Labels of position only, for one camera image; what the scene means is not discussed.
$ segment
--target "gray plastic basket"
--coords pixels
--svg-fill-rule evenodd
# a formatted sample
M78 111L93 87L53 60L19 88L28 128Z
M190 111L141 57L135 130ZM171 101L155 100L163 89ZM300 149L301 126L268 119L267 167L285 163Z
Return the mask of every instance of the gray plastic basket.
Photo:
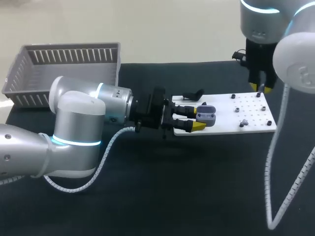
M117 86L119 69L119 43L26 45L2 93L18 107L48 107L49 89L58 76Z

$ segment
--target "metal plate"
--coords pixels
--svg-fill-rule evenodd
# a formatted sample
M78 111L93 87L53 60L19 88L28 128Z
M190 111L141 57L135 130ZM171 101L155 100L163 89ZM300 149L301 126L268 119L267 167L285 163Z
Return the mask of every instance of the metal plate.
M182 96L173 96L173 102L175 102L176 106L198 107L203 102L206 102L207 105L215 106L217 109L215 113L217 119L214 126L192 133L174 129L174 134L176 136L198 136L274 132L277 129L277 125L265 96L262 93L260 97L256 97L256 94L256 92L236 93L235 99L231 98L232 94L203 95L198 102L183 100ZM177 114L174 114L173 118L187 120L187 118ZM246 119L249 124L240 127L240 122L243 119ZM270 126L267 125L269 120L272 122Z

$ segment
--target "white spiral cable wrap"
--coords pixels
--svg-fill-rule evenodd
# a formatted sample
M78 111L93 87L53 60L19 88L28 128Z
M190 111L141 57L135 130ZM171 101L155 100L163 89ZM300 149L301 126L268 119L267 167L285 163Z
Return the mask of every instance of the white spiral cable wrap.
M273 230L276 228L276 226L281 221L285 211L289 207L290 203L292 202L295 194L299 190L301 184L303 183L306 175L308 174L312 164L315 161L315 147L313 148L311 154L307 158L301 172L297 176L294 184L292 185L290 191L288 192L287 196L285 197L285 200L283 201L279 211L276 214L276 217L274 220L272 220L272 210L271 210L271 196L270 196L270 172L271 172L271 163L272 163L272 157L275 151L275 147L279 138L279 134L281 132L283 123L284 123L284 117L286 113L288 98L289 98L289 90L290 87L285 84L283 89L283 96L282 96L282 102L281 102L281 108L280 108L280 115L278 120L278 128L271 140L271 144L269 146L268 155L266 159L266 165L265 165L265 202L266 202L266 214L267 214L267 225L270 230Z
M91 184L96 180L97 176L99 175L100 171L102 170L103 168L103 165L105 163L105 160L107 158L107 155L110 151L110 148L112 147L114 141L117 139L117 137L119 135L121 135L122 133L125 133L125 132L134 132L135 131L135 128L134 127L126 127L126 128L123 128L121 130L119 130L113 137L112 139L109 141L108 145L107 145L107 148L105 150L105 153L103 155L103 158L102 160L100 161L100 164L94 174L94 176L90 179L89 182L87 182L86 184L84 184L83 186L79 187L79 188L74 188L74 189L69 189L69 188L63 188L59 185L57 185L56 183L54 183L48 176L44 176L44 178L47 180L47 182L53 186L54 188L62 191L62 192L65 192L65 193L78 193L78 192L81 192L85 189L87 189L89 186L91 186Z
M10 177L10 178L6 178L6 179L3 179L3 180L0 180L0 185L4 185L4 184L7 184L7 183L12 183L12 182L15 182L21 178L23 178L24 176L14 176L14 177Z

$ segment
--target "floor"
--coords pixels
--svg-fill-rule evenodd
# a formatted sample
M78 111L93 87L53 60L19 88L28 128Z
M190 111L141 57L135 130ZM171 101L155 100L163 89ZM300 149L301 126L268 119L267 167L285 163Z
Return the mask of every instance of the floor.
M121 42L122 63L230 60L239 0L0 0L0 87L23 44ZM0 122L12 107L0 95Z

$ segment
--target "gray block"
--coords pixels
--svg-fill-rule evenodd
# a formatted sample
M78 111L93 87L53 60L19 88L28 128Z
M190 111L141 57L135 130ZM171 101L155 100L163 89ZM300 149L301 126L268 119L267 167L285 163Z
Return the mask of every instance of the gray block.
M196 121L201 123L206 123L207 127L214 126L216 123L216 115L210 113L197 113Z
M197 107L197 113L215 113L217 110L214 106L201 105Z

